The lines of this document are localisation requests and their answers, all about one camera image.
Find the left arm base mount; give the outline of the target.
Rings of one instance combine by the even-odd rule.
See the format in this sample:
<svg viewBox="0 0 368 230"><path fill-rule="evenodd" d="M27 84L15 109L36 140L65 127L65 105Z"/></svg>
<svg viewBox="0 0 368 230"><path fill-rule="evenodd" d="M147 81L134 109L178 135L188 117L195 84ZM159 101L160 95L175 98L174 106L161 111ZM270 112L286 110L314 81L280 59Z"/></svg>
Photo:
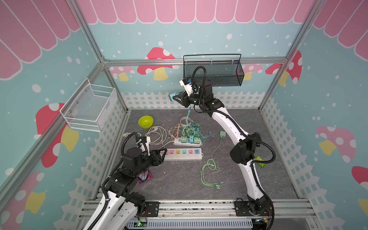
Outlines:
<svg viewBox="0 0 368 230"><path fill-rule="evenodd" d="M160 202L143 202L140 204L134 204L135 211L134 217L158 217Z"/></svg>

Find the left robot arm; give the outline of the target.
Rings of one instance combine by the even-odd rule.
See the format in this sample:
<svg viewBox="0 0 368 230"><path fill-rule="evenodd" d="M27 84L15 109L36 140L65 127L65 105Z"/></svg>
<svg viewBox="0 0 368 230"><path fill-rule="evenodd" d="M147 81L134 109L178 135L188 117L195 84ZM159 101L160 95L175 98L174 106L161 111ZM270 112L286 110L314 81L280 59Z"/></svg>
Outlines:
<svg viewBox="0 0 368 230"><path fill-rule="evenodd" d="M101 190L103 197L85 225L86 230L123 230L134 217L146 212L146 198L131 190L139 175L163 163L167 149L147 151L130 148L122 156L122 168L107 178Z"/></svg>

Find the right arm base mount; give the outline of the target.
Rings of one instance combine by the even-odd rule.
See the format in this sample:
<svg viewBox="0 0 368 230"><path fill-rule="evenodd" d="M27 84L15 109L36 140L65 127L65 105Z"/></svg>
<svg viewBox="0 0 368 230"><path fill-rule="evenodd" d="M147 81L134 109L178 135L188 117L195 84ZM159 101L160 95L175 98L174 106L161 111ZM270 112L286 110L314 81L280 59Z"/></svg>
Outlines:
<svg viewBox="0 0 368 230"><path fill-rule="evenodd" d="M260 205L257 202L238 199L234 201L234 209L237 217L271 217L273 206L270 202Z"/></svg>

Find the teal charger plug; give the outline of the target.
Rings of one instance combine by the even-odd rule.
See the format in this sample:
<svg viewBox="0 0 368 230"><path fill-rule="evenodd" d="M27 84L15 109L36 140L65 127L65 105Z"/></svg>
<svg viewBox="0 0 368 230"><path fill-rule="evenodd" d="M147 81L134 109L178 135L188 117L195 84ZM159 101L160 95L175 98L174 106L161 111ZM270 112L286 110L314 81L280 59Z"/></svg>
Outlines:
<svg viewBox="0 0 368 230"><path fill-rule="evenodd" d="M189 138L188 138L188 143L191 143L193 144L194 143L194 136L191 135Z"/></svg>
<svg viewBox="0 0 368 230"><path fill-rule="evenodd" d="M176 96L176 93L169 94L170 101L174 101L174 97Z"/></svg>

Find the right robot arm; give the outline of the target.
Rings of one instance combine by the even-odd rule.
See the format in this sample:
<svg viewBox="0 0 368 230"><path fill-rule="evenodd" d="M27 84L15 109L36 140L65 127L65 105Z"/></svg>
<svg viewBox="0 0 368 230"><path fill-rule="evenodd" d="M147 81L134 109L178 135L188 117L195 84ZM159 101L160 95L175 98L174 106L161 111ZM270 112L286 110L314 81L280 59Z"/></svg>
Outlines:
<svg viewBox="0 0 368 230"><path fill-rule="evenodd" d="M255 163L262 163L262 161L255 160L255 149L263 145L271 151L272 158L265 161L265 164L272 163L276 159L275 151L268 144L261 141L258 133L249 134L240 127L229 114L222 101L214 97L212 85L209 81L196 83L190 78L184 78L180 80L180 85L184 88L184 91L171 96L171 100L177 101L186 108L191 105L198 106L202 113L208 114L218 122L231 138L234 147L230 151L230 157L240 167L245 180L248 210L254 216L260 215L268 205L271 205L271 199L262 188L256 172Z"/></svg>

